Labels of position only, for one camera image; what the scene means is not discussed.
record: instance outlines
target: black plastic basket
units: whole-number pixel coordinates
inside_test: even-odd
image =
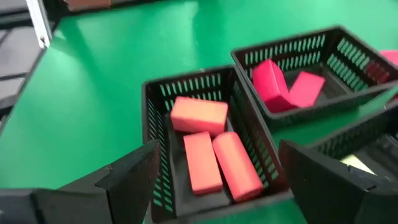
[[[271,134],[248,91],[234,66],[202,70],[144,84],[143,139],[144,142],[158,139],[161,149],[159,176],[146,223],[192,221],[226,215],[291,197]],[[233,203],[224,179],[221,193],[202,197],[193,195],[183,134],[173,130],[169,116],[177,96],[228,103],[227,129],[239,134],[266,188],[259,198]]]
[[[342,27],[237,49],[231,55],[271,131],[357,107],[380,93],[370,86],[398,79],[393,64]],[[269,58],[284,72],[288,87],[301,71],[325,78],[315,106],[277,114],[266,108],[252,84],[252,71]]]
[[[281,141],[280,162],[308,224],[397,223],[397,133],[393,103],[306,148]],[[376,175],[340,162],[356,152]]]

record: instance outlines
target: red foam block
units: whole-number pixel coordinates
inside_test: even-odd
[[[236,202],[252,199],[264,190],[236,133],[227,132],[217,136],[213,140],[213,149]]]
[[[398,65],[398,50],[382,50],[380,53],[394,65]]]
[[[284,74],[271,59],[263,61],[253,70],[253,85],[270,112],[292,108]]]
[[[227,112],[228,105],[223,102],[178,96],[171,111],[171,119],[177,131],[209,132],[216,136],[224,132]]]
[[[290,89],[290,102],[299,108],[313,106],[321,92],[325,78],[307,72],[300,72]]]
[[[189,176],[195,195],[218,192],[223,187],[209,133],[184,136]]]

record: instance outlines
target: table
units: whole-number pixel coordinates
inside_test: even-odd
[[[66,18],[0,138],[0,187],[56,189],[139,147],[148,79],[232,63],[233,48],[334,24],[398,49],[397,9],[396,0],[169,0]],[[313,141],[297,128],[274,137]],[[305,223],[293,200],[210,223],[231,220]]]

